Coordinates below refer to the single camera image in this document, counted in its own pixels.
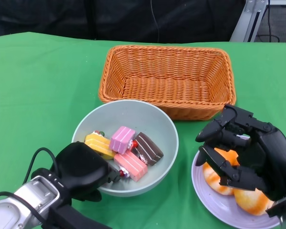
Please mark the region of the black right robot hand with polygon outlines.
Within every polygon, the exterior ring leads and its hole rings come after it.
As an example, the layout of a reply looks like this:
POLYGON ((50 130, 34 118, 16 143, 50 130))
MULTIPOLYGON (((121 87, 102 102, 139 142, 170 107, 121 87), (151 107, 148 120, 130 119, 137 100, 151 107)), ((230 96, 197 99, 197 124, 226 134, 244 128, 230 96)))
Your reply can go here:
POLYGON ((286 197, 286 137, 271 123, 226 104, 195 140, 202 143, 196 166, 210 165, 220 185, 259 189, 272 201, 286 197))

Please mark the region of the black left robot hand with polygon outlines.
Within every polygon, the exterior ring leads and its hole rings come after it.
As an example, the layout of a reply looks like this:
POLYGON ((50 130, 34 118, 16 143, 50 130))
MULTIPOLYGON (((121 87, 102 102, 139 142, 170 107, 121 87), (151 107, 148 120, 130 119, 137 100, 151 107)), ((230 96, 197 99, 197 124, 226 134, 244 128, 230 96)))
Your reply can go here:
POLYGON ((79 201, 101 201, 98 188, 121 179, 119 170, 81 142, 66 146, 56 156, 56 163, 62 184, 71 197, 79 201))

